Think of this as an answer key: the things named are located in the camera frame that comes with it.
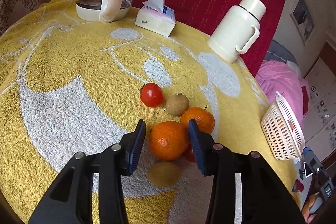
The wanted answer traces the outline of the red tomato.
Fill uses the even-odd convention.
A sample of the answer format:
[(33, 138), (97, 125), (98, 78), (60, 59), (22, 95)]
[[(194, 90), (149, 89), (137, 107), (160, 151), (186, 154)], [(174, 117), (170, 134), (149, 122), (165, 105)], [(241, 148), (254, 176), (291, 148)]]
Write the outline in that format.
[(195, 162), (195, 156), (191, 147), (191, 143), (189, 143), (187, 149), (183, 152), (182, 157), (189, 162)]
[(157, 107), (163, 102), (161, 88), (155, 83), (147, 83), (140, 89), (140, 100), (147, 107)]

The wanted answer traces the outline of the pile mandarin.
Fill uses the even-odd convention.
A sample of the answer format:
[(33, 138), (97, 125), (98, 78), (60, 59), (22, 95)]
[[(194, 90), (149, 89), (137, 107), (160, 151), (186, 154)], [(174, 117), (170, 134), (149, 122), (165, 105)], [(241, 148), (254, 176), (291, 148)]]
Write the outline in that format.
[(180, 118), (180, 124), (187, 129), (189, 120), (194, 119), (200, 131), (211, 134), (215, 127), (214, 116), (201, 107), (191, 107), (187, 109)]
[(155, 125), (149, 135), (149, 151), (159, 160), (178, 159), (189, 146), (190, 137), (179, 122), (168, 121)]

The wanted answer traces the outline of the brown kiwi fruit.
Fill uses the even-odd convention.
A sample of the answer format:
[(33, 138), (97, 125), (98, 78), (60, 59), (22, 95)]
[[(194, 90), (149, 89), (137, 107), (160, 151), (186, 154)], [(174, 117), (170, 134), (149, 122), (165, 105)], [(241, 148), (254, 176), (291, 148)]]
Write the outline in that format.
[(147, 179), (157, 187), (170, 187), (181, 178), (181, 169), (171, 162), (157, 162), (147, 171)]
[(166, 101), (166, 110), (173, 116), (181, 116), (189, 108), (189, 100), (182, 93), (170, 96)]

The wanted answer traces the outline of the white plastic basket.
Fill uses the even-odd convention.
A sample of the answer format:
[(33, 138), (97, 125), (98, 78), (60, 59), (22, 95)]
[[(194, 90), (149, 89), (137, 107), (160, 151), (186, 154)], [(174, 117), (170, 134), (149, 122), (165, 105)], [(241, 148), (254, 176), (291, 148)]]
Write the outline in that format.
[(302, 158), (305, 139), (301, 126), (290, 104), (279, 92), (264, 114), (261, 127), (275, 159)]

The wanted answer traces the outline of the yellow white towel tablecloth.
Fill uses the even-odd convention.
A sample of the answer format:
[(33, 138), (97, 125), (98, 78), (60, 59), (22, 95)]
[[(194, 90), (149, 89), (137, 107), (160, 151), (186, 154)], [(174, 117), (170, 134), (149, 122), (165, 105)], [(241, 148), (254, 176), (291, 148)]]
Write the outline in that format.
[(1, 36), (1, 192), (26, 222), (78, 151), (100, 153), (144, 120), (172, 121), (139, 97), (156, 83), (215, 118), (213, 138), (231, 151), (259, 151), (291, 189), (292, 161), (276, 160), (261, 128), (269, 104), (243, 61), (224, 62), (208, 36), (176, 23), (169, 37), (134, 24), (81, 20), (75, 0), (51, 0)]

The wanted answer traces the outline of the pink duvet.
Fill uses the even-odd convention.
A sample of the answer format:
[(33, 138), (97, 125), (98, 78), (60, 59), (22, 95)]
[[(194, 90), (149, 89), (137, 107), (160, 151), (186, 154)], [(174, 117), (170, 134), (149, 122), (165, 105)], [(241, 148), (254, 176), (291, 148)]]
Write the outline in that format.
[(255, 77), (269, 103), (275, 101), (279, 92), (290, 104), (301, 127), (309, 107), (309, 84), (301, 76), (298, 65), (292, 61), (285, 63), (264, 60)]

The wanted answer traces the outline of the white wardrobe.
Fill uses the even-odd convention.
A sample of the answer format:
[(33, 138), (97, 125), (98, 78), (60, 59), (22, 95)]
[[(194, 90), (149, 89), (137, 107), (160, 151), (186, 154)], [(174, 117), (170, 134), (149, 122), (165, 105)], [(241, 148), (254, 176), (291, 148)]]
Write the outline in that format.
[(303, 134), (306, 146), (324, 161), (335, 151), (335, 47), (325, 43), (305, 80), (310, 89)]

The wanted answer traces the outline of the grey bed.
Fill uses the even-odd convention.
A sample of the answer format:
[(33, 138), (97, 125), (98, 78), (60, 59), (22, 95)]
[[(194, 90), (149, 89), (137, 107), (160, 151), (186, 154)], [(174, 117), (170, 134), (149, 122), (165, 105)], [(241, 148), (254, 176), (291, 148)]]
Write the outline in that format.
[(295, 63), (296, 65), (298, 64), (293, 54), (289, 50), (287, 50), (283, 45), (278, 43), (276, 40), (271, 41), (270, 46), (264, 57), (264, 60), (267, 60), (267, 61), (273, 60), (273, 61), (279, 61), (282, 63), (291, 61)]

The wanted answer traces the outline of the cream thermos flask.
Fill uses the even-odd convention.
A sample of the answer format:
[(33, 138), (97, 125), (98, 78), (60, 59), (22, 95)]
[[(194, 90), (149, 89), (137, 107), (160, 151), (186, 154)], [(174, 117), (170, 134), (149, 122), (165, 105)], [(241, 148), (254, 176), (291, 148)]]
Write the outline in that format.
[(227, 11), (207, 44), (224, 61), (234, 63), (259, 38), (265, 12), (260, 0), (241, 0)]

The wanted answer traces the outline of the tissue pack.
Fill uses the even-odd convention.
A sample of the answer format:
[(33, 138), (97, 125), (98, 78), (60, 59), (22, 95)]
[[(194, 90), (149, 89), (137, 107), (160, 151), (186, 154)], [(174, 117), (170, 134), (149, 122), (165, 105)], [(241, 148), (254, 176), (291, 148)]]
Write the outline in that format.
[(165, 5), (165, 0), (147, 0), (138, 11), (135, 25), (169, 37), (175, 27), (175, 12)]

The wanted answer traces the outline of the framed wall picture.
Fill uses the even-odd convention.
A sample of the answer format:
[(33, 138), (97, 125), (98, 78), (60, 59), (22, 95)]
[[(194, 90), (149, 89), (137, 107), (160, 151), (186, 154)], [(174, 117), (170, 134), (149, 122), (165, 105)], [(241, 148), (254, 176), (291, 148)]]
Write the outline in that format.
[(299, 33), (299, 36), (306, 46), (314, 30), (315, 24), (306, 0), (295, 0), (290, 10), (290, 17)]

